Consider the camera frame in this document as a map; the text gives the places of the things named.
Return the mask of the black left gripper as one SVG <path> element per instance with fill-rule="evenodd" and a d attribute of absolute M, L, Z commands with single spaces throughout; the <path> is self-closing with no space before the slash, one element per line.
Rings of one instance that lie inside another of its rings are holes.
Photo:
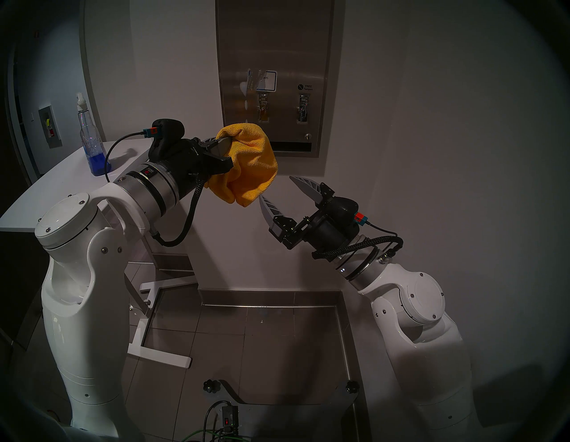
<path fill-rule="evenodd" d="M 233 168 L 231 158 L 224 158 L 232 145 L 232 137 L 177 139 L 159 153 L 165 140 L 154 137 L 149 150 L 149 162 L 162 173 L 174 193 L 189 193 L 197 186 L 198 178 L 206 181 L 214 175 L 225 174 Z"/>

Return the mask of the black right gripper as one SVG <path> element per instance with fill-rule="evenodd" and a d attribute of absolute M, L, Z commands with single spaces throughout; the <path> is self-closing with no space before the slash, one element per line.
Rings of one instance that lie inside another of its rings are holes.
<path fill-rule="evenodd" d="M 293 218 L 284 216 L 261 195 L 259 204 L 269 232 L 289 250 L 301 241 L 309 243 L 316 252 L 329 252 L 348 246 L 360 231 L 354 220 L 358 203 L 331 201 L 335 192 L 323 182 L 319 184 L 300 176 L 290 176 L 289 179 L 314 201 L 317 211 L 297 225 Z"/>

